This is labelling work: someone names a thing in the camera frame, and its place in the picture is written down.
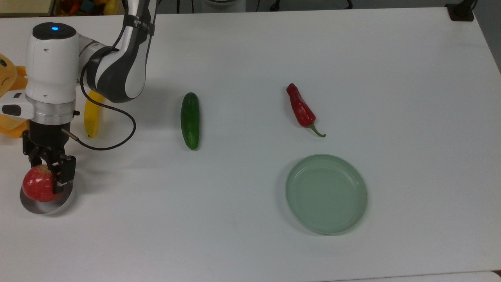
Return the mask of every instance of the green bowl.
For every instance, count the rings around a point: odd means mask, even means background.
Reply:
[[[362,176],[348,162],[331,155],[309,156],[292,168],[286,199],[308,229],[339,235],[352,229],[367,207]]]

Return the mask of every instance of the yellow banana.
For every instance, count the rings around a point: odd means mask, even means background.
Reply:
[[[104,99],[103,96],[94,91],[91,91],[89,93],[89,97],[99,103],[102,103]],[[87,135],[90,138],[94,138],[97,134],[97,128],[99,125],[99,108],[100,106],[92,103],[89,100],[85,102],[84,127]]]

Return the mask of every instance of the black stand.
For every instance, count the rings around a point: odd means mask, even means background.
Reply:
[[[449,10],[450,19],[454,22],[473,22],[475,16],[473,15],[473,10],[471,5],[475,0],[464,0],[459,4],[446,4],[445,6]]]

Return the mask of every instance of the table surface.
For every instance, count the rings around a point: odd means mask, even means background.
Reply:
[[[0,20],[25,64],[31,28]],[[117,17],[57,18],[111,45]],[[295,83],[326,138],[300,127]],[[183,96],[201,103],[199,150]],[[83,99],[77,107],[83,109]],[[326,281],[501,268],[501,76],[476,21],[445,8],[158,15],[136,135],[110,152],[69,141],[71,209],[29,213],[21,141],[0,138],[0,273],[6,281]],[[130,121],[104,112],[95,146]],[[331,154],[369,195],[352,231],[304,228],[285,201],[295,163]]]
[[[344,280],[339,282],[500,282],[501,277],[494,272],[464,272],[435,275],[419,275],[364,280]]]

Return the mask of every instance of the stuffed toy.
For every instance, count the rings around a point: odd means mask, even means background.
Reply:
[[[26,68],[15,66],[4,55],[0,54],[0,97],[7,91],[25,89],[28,84]],[[9,137],[20,138],[28,129],[28,121],[0,114],[0,133]]]

